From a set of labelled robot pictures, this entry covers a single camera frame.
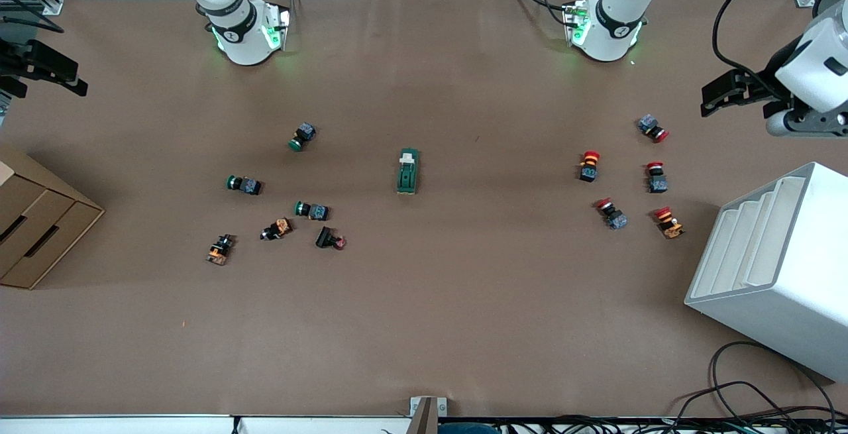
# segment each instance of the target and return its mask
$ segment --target brown box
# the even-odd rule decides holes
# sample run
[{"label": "brown box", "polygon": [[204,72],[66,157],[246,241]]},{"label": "brown box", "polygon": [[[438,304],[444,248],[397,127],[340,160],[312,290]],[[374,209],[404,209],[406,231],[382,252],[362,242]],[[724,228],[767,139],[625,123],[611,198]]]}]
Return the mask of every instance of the brown box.
[{"label": "brown box", "polygon": [[102,214],[30,156],[0,144],[0,285],[35,287]]}]

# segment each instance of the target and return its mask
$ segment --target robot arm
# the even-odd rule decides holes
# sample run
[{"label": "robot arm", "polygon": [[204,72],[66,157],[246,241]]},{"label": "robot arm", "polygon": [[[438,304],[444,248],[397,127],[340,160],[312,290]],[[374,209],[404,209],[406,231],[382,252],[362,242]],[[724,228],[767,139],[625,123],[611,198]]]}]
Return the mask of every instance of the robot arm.
[{"label": "robot arm", "polygon": [[651,0],[580,0],[566,8],[566,39],[589,57],[614,62],[636,43]]},{"label": "robot arm", "polygon": [[737,69],[702,89],[702,116],[730,105],[767,101],[766,129],[774,136],[848,136],[848,0],[811,21],[803,35],[781,48],[758,72],[759,81]]},{"label": "robot arm", "polygon": [[281,50],[289,12],[263,0],[197,0],[212,22],[218,48],[239,65],[263,62]]}]

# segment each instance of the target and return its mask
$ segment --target white plastic drawer unit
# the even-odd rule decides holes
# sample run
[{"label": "white plastic drawer unit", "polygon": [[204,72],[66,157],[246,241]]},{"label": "white plastic drawer unit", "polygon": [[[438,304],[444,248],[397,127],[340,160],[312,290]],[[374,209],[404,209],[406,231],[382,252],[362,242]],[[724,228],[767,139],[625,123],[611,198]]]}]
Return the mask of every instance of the white plastic drawer unit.
[{"label": "white plastic drawer unit", "polygon": [[685,303],[848,382],[848,178],[817,162],[718,213]]}]

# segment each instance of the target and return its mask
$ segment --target tabletop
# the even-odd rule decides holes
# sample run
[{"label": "tabletop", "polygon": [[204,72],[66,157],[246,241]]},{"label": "tabletop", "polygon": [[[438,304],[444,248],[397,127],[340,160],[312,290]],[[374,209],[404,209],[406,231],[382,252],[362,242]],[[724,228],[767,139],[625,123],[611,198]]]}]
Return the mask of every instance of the tabletop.
[{"label": "tabletop", "polygon": [[[253,68],[191,1],[67,2],[67,33],[40,37],[88,96],[32,83],[0,136],[106,214],[36,290],[0,290],[0,413],[393,415],[416,395],[451,415],[676,413],[743,339],[682,303],[718,207],[810,160],[848,172],[844,141],[772,138],[757,105],[700,117],[727,71],[721,2],[655,0],[636,47],[599,63],[522,0],[302,0],[291,51]],[[721,45],[761,68],[809,19],[738,0]],[[661,144],[636,129],[646,113]],[[294,153],[302,122],[318,135]],[[413,196],[395,192],[405,147]],[[645,189],[652,160],[663,195]],[[264,192],[226,190],[231,174]],[[606,197],[621,231],[593,208]],[[344,250],[314,246],[322,223],[297,201],[331,208]],[[651,217],[664,205],[676,240]],[[261,241],[279,217],[294,231]],[[728,352],[719,379],[823,403],[766,353]],[[709,398],[688,413],[723,415]]]}]

